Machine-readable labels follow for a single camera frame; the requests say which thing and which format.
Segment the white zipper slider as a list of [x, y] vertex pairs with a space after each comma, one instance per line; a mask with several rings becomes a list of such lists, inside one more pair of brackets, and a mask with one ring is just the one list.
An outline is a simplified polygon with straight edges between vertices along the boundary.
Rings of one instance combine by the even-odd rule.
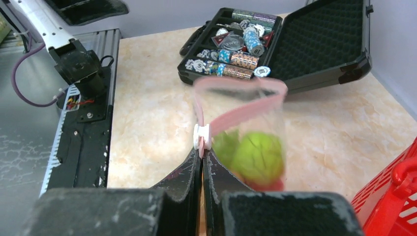
[[210, 124], [200, 126], [195, 124], [193, 130], [193, 147], [195, 149], [211, 149], [211, 127]]

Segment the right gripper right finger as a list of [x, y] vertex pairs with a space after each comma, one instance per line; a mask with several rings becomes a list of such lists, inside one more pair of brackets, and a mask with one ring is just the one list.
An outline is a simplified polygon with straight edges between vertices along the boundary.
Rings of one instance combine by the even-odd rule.
[[253, 199], [258, 193], [226, 169], [213, 150], [203, 157], [203, 187], [208, 236], [256, 236]]

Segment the black poker chip case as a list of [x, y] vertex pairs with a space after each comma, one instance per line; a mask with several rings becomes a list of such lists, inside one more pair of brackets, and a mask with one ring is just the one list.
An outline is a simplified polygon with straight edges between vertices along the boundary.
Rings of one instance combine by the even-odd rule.
[[372, 67], [368, 0], [318, 0], [286, 17], [223, 7], [184, 44], [178, 75], [185, 84], [203, 76], [192, 61], [217, 61], [214, 36], [220, 29], [242, 35], [243, 19], [264, 27], [264, 54], [260, 66], [297, 93], [363, 78]]

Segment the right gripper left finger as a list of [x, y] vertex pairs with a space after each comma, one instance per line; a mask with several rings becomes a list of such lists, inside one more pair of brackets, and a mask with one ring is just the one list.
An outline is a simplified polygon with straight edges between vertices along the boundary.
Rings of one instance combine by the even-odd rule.
[[192, 149], [186, 159], [150, 188], [148, 211], [151, 236], [199, 234], [202, 162]]

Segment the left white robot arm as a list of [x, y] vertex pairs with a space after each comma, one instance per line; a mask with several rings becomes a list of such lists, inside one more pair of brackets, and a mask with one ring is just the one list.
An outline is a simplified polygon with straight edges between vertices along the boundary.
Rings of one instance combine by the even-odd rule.
[[68, 25], [90, 24], [108, 17], [128, 14], [121, 0], [13, 0], [40, 34], [45, 47], [55, 61], [55, 69], [69, 84], [74, 84], [86, 99], [106, 92], [100, 59], [92, 50], [66, 31], [52, 16], [57, 13]]

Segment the red plastic basket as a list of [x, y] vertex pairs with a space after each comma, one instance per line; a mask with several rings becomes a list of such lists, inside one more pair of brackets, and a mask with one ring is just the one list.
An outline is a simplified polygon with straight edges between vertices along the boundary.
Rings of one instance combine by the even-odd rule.
[[416, 141], [357, 192], [351, 204], [367, 236], [416, 236]]

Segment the blue poker chip roll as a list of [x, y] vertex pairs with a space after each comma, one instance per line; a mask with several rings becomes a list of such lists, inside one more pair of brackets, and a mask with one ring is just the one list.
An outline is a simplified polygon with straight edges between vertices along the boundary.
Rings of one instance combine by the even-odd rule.
[[259, 39], [258, 31], [254, 27], [247, 27], [243, 31], [243, 39], [248, 52], [252, 56], [261, 57], [264, 54], [265, 48]]

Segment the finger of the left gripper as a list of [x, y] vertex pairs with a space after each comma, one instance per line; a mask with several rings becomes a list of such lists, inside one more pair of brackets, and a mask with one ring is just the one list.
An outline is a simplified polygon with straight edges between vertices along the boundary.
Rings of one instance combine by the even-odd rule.
[[45, 0], [70, 26], [83, 26], [113, 16], [129, 13], [121, 0]]

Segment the green toy grape bunch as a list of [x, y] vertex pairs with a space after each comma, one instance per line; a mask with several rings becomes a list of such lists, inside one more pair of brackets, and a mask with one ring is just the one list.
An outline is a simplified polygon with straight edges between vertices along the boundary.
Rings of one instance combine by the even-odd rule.
[[221, 132], [212, 139], [212, 149], [219, 162], [230, 168], [232, 159], [239, 144], [239, 131]]

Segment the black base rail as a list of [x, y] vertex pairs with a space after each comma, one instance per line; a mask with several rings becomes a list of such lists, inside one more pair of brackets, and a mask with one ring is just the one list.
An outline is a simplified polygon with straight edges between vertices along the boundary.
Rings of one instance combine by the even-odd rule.
[[40, 194], [53, 188], [105, 188], [108, 182], [121, 33], [110, 29], [80, 34], [78, 38], [102, 61], [106, 98], [101, 104], [86, 104], [74, 85], [66, 90]]

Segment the clear zip top bag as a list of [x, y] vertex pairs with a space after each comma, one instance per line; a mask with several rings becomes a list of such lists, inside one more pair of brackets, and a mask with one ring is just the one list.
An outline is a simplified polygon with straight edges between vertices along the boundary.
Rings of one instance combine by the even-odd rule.
[[[283, 191], [286, 174], [284, 124], [280, 114], [288, 88], [283, 81], [255, 77], [238, 80], [229, 77], [204, 76], [194, 82], [194, 111], [200, 126], [210, 124], [211, 141], [221, 132], [239, 131], [242, 137], [253, 131], [280, 138], [284, 154], [283, 176], [270, 185], [258, 185], [245, 180], [239, 173], [226, 168], [240, 181], [256, 191]], [[197, 149], [203, 155], [207, 149]]]

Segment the white dealer chip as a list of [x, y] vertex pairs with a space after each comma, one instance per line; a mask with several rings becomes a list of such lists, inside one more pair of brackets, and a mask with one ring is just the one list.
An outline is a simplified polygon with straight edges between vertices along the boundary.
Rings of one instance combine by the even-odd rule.
[[254, 69], [253, 74], [255, 77], [268, 77], [271, 73], [271, 69], [268, 66], [259, 66]]

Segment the green toy apple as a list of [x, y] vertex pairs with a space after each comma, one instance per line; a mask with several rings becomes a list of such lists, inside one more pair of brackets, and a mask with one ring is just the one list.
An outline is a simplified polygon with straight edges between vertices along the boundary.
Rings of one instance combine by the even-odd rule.
[[280, 138], [258, 131], [246, 133], [236, 149], [231, 169], [258, 185], [270, 185], [280, 179], [285, 170]]

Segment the clear dealer button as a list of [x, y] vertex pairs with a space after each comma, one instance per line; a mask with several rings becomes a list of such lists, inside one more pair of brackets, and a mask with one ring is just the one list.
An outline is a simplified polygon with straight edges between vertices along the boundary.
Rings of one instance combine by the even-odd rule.
[[219, 47], [229, 51], [239, 51], [244, 46], [245, 44], [242, 36], [237, 34], [230, 34], [223, 39]]

